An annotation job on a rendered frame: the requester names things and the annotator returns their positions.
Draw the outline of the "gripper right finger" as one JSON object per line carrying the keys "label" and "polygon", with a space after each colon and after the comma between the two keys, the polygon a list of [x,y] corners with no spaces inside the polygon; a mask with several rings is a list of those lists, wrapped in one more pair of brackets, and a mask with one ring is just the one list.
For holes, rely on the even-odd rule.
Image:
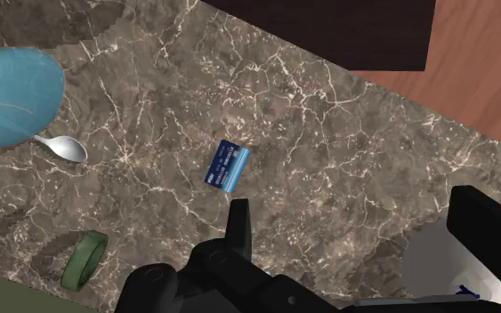
{"label": "gripper right finger", "polygon": [[455,186],[446,226],[501,281],[501,204],[471,185]]}

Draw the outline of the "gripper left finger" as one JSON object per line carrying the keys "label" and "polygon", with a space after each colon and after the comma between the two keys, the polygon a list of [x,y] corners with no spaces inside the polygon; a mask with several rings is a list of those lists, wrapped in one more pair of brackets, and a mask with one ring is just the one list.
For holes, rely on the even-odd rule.
{"label": "gripper left finger", "polygon": [[234,199],[223,238],[197,244],[179,271],[166,263],[135,269],[114,313],[281,313],[275,279],[251,257],[249,201]]}

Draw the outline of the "white object with blue mark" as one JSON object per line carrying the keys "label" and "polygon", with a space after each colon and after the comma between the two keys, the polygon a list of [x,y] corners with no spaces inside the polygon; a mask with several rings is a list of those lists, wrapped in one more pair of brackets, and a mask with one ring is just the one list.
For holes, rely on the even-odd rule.
{"label": "white object with blue mark", "polygon": [[401,277],[415,297],[454,294],[462,285],[483,300],[501,303],[501,282],[449,233],[444,219],[412,232]]}

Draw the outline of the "blue card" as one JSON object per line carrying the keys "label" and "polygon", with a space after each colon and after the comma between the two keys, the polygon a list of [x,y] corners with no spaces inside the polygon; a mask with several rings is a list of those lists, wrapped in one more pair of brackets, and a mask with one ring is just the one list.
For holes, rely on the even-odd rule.
{"label": "blue card", "polygon": [[247,148],[221,140],[204,182],[231,193],[237,185],[249,155],[250,151]]}

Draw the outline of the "silver spoon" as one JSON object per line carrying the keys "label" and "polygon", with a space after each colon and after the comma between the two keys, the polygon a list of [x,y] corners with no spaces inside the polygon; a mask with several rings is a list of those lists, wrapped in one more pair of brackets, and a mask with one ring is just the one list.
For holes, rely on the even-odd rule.
{"label": "silver spoon", "polygon": [[37,140],[49,148],[55,155],[74,163],[82,163],[88,158],[85,147],[76,139],[61,135],[51,139],[43,138],[39,135],[33,136]]}

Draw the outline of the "blue bowl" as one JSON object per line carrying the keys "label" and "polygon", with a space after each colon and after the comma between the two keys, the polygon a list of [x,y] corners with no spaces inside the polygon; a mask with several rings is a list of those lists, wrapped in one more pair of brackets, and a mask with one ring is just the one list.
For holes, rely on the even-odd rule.
{"label": "blue bowl", "polygon": [[30,48],[0,48],[0,148],[41,132],[60,110],[65,87],[61,66]]}

